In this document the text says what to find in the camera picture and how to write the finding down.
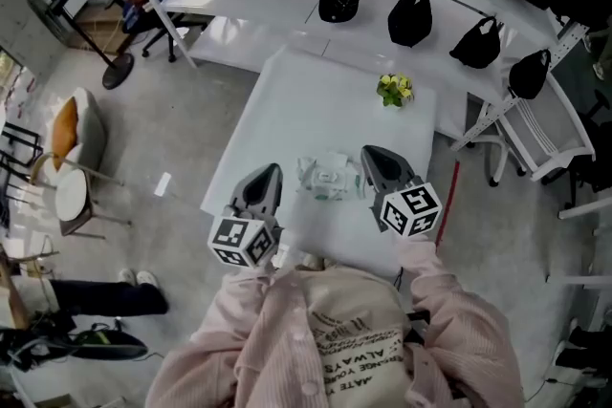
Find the black waist box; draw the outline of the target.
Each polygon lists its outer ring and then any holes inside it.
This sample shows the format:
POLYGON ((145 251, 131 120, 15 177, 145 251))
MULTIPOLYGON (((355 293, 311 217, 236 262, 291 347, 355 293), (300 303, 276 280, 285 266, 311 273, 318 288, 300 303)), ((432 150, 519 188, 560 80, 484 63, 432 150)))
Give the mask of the black waist box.
POLYGON ((430 312, 427 310, 413 311, 406 315, 409 330, 404 337, 404 343, 425 345, 424 335, 430 323, 430 312))

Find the white metal frame table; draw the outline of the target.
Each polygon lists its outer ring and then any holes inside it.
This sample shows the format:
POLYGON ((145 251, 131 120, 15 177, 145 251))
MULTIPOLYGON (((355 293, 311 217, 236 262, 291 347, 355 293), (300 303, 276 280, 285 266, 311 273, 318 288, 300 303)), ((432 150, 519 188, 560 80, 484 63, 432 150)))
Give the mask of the white metal frame table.
MULTIPOLYGON (((560 220, 569 220, 592 213, 599 213, 607 207, 612 207, 612 196, 562 210, 558 213, 558 218, 560 220)), ((610 233, 612 233, 612 224, 599 225, 593 231, 593 236, 598 237, 610 233)), ((605 290, 612 289, 612 275, 547 275, 545 283, 549 285, 583 287, 586 290, 605 290)))

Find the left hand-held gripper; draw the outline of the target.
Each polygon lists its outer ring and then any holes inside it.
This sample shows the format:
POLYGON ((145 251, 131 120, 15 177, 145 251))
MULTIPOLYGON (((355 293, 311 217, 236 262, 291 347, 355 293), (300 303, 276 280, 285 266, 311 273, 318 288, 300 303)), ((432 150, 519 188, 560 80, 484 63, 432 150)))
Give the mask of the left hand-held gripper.
POLYGON ((218 260, 238 268, 266 266, 276 254, 282 227, 275 217, 281 203, 283 172, 263 165, 233 189, 229 203, 214 217, 208 248, 218 260))

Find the person's left forearm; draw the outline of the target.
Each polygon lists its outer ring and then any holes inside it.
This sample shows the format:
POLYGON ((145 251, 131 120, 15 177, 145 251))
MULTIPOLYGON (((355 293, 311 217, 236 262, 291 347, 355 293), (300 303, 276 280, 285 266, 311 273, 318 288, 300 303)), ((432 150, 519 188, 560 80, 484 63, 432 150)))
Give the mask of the person's left forearm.
POLYGON ((198 334, 212 339, 220 348, 242 347, 261 313, 275 274, 273 265, 268 264, 226 275, 198 334))

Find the wooden chair with white seat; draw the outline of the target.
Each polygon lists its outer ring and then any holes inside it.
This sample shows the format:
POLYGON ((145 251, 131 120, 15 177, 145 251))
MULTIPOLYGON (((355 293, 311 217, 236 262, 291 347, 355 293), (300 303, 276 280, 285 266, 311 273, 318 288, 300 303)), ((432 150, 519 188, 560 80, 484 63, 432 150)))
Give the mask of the wooden chair with white seat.
POLYGON ((83 227, 94 219, 128 227, 133 224, 131 220, 101 215, 96 211, 98 202, 92 196, 92 177, 117 186, 124 186, 122 181, 74 161, 61 158, 53 152, 43 153, 35 160, 29 184, 50 189, 55 193, 54 210, 62 237, 73 236, 105 241, 106 237, 102 234, 82 231, 83 227), (56 184, 44 183, 38 179, 38 174, 47 161, 53 161, 54 159, 68 166, 70 171, 56 184))

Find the person's right forearm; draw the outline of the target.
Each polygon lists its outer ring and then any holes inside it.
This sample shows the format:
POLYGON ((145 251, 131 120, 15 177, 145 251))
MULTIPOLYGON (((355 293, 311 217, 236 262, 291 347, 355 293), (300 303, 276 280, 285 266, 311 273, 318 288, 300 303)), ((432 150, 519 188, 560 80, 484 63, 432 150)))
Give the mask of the person's right forearm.
POLYGON ((442 264, 437 249, 427 237, 396 241, 400 264, 414 276, 411 282, 413 305, 428 311, 428 346, 458 342, 482 327, 481 308, 442 264))

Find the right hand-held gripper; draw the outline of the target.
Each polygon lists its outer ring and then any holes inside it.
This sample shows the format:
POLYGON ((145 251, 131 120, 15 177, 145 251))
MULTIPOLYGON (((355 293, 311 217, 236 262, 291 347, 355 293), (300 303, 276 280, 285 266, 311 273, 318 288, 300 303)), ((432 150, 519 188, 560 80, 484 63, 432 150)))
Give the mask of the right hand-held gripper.
POLYGON ((404 157, 380 146, 364 145, 361 164, 374 191, 370 210, 380 232, 391 230, 411 238, 434 228, 442 212, 441 201, 404 157))

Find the orange cushion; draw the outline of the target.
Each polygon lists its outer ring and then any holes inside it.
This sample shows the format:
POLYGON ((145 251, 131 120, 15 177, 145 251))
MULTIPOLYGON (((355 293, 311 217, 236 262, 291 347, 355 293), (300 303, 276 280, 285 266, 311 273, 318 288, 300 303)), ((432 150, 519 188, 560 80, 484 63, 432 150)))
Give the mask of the orange cushion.
POLYGON ((58 171, 65 158, 77 144, 77 103, 74 97, 66 100, 54 121, 51 150, 53 166, 58 171))

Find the red strip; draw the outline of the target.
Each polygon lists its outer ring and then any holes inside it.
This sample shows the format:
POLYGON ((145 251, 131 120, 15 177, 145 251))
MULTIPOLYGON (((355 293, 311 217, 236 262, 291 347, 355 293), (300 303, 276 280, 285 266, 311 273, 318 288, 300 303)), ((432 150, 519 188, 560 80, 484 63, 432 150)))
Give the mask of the red strip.
POLYGON ((449 215, 451 207, 452 207, 452 203, 453 203, 453 199, 454 199, 454 195, 455 195, 455 190, 456 190, 456 185, 457 185, 457 182, 458 182, 460 166, 461 166, 461 163, 458 160, 455 160, 455 163, 454 163, 454 166, 453 166, 452 179, 451 179, 450 187, 449 187, 449 190, 448 190, 448 196, 447 196, 446 204, 445 204, 445 207, 444 207, 444 212, 443 212, 443 215, 442 215, 442 220, 441 220, 440 226, 438 228, 436 239, 435 239, 435 246, 436 246, 436 248, 439 247, 439 245, 441 245, 441 243, 443 241, 444 233, 445 233, 447 222, 448 222, 448 215, 449 215))

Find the white tissue packet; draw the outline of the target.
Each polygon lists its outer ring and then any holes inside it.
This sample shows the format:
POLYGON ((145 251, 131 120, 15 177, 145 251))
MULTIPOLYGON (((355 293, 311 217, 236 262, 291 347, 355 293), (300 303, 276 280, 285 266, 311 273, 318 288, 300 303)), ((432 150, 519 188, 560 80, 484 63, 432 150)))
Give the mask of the white tissue packet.
POLYGON ((297 177, 300 190, 310 193, 317 201, 353 201, 365 198, 365 174, 360 163, 352 157, 328 152, 317 157, 301 157, 297 160, 297 177), (313 187, 311 178, 316 167, 342 171, 345 176, 343 189, 313 187))

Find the black metal frame stand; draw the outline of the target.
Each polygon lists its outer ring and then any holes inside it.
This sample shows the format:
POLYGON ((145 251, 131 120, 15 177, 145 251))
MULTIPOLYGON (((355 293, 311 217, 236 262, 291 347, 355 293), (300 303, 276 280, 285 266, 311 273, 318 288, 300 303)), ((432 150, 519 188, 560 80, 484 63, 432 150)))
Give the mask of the black metal frame stand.
POLYGON ((0 176, 28 183, 33 164, 42 153, 40 134, 10 122, 0 124, 0 176))

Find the black standing fan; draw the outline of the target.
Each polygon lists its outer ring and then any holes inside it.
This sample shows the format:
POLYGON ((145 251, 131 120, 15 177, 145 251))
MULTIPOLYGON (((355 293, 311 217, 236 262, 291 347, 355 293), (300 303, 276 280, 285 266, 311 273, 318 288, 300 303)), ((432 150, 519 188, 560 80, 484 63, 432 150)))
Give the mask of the black standing fan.
POLYGON ((135 58, 130 53, 123 53, 110 59, 93 39, 77 24, 67 12, 65 6, 68 0, 51 0, 48 10, 62 17, 68 25, 82 38, 82 40, 104 61, 107 68, 102 76, 102 85, 106 90, 119 87, 128 78, 134 67, 135 58))

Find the white mesh office chair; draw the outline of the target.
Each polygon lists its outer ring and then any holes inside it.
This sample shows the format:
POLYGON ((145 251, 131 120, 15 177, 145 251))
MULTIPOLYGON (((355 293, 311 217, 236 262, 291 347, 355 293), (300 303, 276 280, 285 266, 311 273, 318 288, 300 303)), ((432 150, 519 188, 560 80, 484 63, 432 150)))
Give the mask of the white mesh office chair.
POLYGON ((567 170, 581 157, 596 159, 595 148, 570 104, 562 104, 565 122, 553 122, 550 116, 532 109, 520 99, 506 115, 494 122, 493 134, 481 134, 468 143, 490 143, 500 150, 497 167, 489 186, 497 187, 508 159, 516 162, 516 174, 528 175, 534 182, 544 181, 555 170, 567 170))

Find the small potted green plant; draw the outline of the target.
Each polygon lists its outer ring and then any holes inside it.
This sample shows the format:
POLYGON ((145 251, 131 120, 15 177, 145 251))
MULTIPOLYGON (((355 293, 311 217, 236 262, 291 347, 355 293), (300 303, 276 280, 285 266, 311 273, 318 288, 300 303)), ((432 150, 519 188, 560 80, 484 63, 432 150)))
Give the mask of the small potted green plant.
POLYGON ((381 75, 377 95, 384 107, 402 108, 406 102, 414 99, 412 80, 403 74, 381 75))

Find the low wooden platform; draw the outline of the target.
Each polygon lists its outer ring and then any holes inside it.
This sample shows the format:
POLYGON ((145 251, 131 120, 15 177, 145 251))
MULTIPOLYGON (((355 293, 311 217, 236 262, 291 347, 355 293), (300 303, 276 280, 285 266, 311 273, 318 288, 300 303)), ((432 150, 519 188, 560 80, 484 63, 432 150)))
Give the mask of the low wooden platform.
POLYGON ((122 9, 113 4, 87 5, 75 17, 77 25, 107 55, 123 53, 137 37, 123 31, 122 9))

